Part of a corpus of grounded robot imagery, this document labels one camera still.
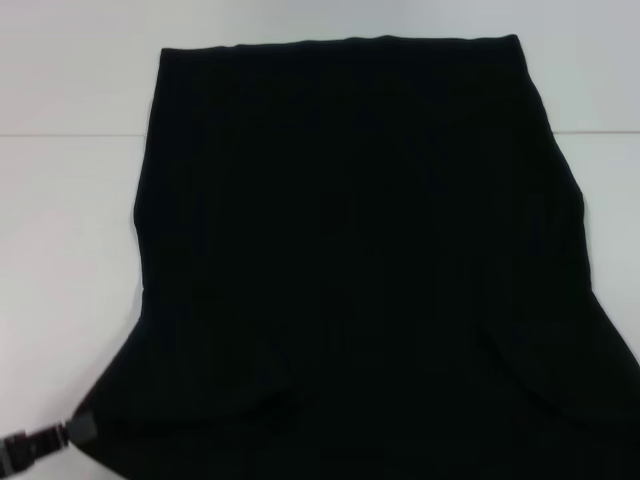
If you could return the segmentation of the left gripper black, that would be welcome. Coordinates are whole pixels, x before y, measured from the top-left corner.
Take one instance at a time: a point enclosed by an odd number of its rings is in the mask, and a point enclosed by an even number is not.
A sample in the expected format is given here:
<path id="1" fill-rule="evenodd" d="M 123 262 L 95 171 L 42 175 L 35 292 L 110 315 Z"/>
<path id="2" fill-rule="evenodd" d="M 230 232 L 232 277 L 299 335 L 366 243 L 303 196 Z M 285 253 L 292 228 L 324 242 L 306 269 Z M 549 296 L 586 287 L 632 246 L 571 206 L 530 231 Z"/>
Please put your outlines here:
<path id="1" fill-rule="evenodd" d="M 1 472 L 21 473 L 33 467 L 37 454 L 53 454 L 71 443 L 83 444 L 96 438 L 96 423 L 91 412 L 81 413 L 31 435 L 17 432 L 1 438 Z"/>

